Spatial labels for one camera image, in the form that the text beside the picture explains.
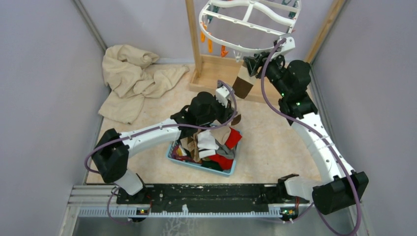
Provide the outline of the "brown beige sock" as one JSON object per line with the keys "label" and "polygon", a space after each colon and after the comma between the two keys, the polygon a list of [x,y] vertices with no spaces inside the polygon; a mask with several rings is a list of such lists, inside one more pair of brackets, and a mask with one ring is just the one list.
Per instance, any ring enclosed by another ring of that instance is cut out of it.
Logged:
{"label": "brown beige sock", "polygon": [[237,97],[245,99],[257,81],[256,76],[250,76],[245,67],[241,67],[233,84]]}

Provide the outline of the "white sock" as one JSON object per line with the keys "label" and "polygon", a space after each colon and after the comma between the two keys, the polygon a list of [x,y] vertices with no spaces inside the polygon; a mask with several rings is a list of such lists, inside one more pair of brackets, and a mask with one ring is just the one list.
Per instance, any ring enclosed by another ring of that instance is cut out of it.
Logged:
{"label": "white sock", "polygon": [[219,146],[209,130],[197,135],[198,155],[200,159],[216,155]]}

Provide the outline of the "grey sock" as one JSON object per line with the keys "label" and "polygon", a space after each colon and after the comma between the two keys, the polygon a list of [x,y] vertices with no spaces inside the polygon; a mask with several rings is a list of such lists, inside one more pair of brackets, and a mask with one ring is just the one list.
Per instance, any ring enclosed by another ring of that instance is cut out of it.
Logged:
{"label": "grey sock", "polygon": [[226,145],[219,146],[219,148],[215,151],[216,154],[225,157],[226,159],[233,160],[236,155],[236,149],[230,149]]}

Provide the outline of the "red santa sock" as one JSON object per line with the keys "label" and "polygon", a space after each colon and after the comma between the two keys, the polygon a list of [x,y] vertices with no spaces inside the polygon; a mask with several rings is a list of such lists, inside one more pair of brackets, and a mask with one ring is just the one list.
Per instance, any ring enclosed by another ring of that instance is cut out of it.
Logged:
{"label": "red santa sock", "polygon": [[211,161],[216,162],[222,170],[229,170],[232,168],[233,159],[227,159],[226,157],[215,154],[208,157]]}

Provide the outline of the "beige red dotted sock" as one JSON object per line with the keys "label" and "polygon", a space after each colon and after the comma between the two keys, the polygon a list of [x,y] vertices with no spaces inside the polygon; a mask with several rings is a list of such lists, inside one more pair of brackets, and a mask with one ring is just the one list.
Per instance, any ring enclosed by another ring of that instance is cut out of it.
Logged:
{"label": "beige red dotted sock", "polygon": [[220,145],[229,149],[235,148],[242,139],[241,133],[229,125],[220,128],[215,126],[210,133]]}

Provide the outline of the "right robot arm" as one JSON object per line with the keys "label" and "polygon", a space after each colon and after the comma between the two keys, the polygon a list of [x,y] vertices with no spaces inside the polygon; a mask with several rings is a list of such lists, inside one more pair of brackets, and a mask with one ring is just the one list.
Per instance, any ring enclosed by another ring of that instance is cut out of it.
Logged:
{"label": "right robot arm", "polygon": [[321,176],[321,181],[297,174],[280,178],[278,199],[289,203],[301,197],[312,202],[323,215],[350,206],[361,210],[360,200],[369,179],[365,172],[357,172],[346,162],[326,132],[318,109],[306,91],[311,82],[309,63],[294,60],[286,66],[284,56],[279,55],[265,65],[267,57],[266,53],[244,57],[244,73],[261,79],[262,84],[268,80],[281,94],[279,113],[301,137]]}

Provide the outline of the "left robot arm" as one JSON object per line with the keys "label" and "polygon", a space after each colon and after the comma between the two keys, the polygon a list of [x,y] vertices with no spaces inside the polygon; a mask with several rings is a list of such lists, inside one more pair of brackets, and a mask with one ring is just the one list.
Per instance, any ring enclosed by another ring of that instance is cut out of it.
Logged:
{"label": "left robot arm", "polygon": [[135,203],[144,202],[148,191],[141,178],[128,169],[128,160],[139,152],[166,142],[188,138],[198,131],[216,129],[230,123],[237,115],[233,91],[225,87],[215,95],[200,92],[189,105],[155,125],[128,132],[108,129],[99,139],[89,158],[94,171],[105,183],[121,187]]}

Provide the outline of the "white oval clip hanger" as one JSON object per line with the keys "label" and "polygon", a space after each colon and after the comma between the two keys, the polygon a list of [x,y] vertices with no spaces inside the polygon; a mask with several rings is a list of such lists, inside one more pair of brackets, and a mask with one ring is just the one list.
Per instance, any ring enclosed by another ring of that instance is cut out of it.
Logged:
{"label": "white oval clip hanger", "polygon": [[[246,27],[250,30],[256,30],[257,32],[266,33],[277,37],[278,40],[283,37],[292,36],[295,24],[301,12],[301,1],[295,0],[293,4],[290,1],[284,1],[283,3],[276,3],[269,0],[209,0],[206,5],[201,9],[198,21],[201,34],[205,39],[212,43],[219,44],[226,48],[230,48],[239,53],[257,54],[266,52],[272,48],[250,48],[242,46],[238,43],[230,42],[220,37],[212,35],[207,29],[208,24],[214,19],[226,21],[237,26]],[[218,8],[235,8],[245,7],[246,12],[242,19],[227,16],[218,13],[214,9]],[[284,31],[279,31],[271,27],[261,26],[256,23],[249,22],[249,19],[254,10],[259,11],[263,15],[267,16],[272,22],[284,26]]]}

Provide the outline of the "wooden hanger stand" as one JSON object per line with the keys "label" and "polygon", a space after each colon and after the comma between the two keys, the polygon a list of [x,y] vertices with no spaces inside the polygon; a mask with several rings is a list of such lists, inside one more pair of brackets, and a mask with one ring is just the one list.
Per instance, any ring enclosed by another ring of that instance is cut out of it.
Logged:
{"label": "wooden hanger stand", "polygon": [[[314,41],[304,58],[305,62],[309,64],[313,63],[322,44],[324,43],[327,35],[329,34],[345,4],[345,0],[334,0],[332,2],[326,17],[323,20],[321,28],[315,36]],[[194,2],[192,0],[187,0],[185,5],[195,62],[195,69],[189,83],[189,89],[194,92],[215,92],[215,83],[218,79],[227,83],[234,82],[242,64],[242,57],[241,54],[238,54],[236,59],[201,54],[197,38],[197,30],[201,30],[202,34],[205,35],[207,39],[217,44],[225,45],[226,47],[230,47],[232,49],[239,49],[240,46],[210,36],[204,29],[203,20],[195,19]],[[258,9],[266,15],[270,16],[275,22],[283,24],[286,24],[286,21],[284,21],[281,16],[272,13],[273,8],[295,12],[296,15],[298,15],[301,11],[301,3],[298,3],[295,7],[286,6],[280,3],[273,3],[267,0],[239,0],[227,4],[227,6],[238,5],[248,6],[248,11],[251,11],[253,8]]]}

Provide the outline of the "beige crumpled cloth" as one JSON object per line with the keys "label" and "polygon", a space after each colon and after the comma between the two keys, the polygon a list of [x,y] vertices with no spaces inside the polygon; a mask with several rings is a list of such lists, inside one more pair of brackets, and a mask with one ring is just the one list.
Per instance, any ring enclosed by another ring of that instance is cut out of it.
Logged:
{"label": "beige crumpled cloth", "polygon": [[184,74],[187,65],[148,72],[159,55],[130,45],[107,48],[102,61],[103,81],[111,89],[98,113],[104,118],[131,124],[137,119],[147,98],[160,98],[171,90]]}

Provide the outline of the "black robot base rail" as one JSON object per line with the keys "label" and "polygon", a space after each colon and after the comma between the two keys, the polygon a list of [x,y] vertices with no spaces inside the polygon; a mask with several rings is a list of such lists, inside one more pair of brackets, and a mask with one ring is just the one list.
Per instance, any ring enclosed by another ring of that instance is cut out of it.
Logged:
{"label": "black robot base rail", "polygon": [[113,189],[120,205],[150,205],[153,213],[267,212],[270,205],[295,206],[295,197],[284,198],[276,184],[153,184],[141,192],[128,195],[123,189]]}

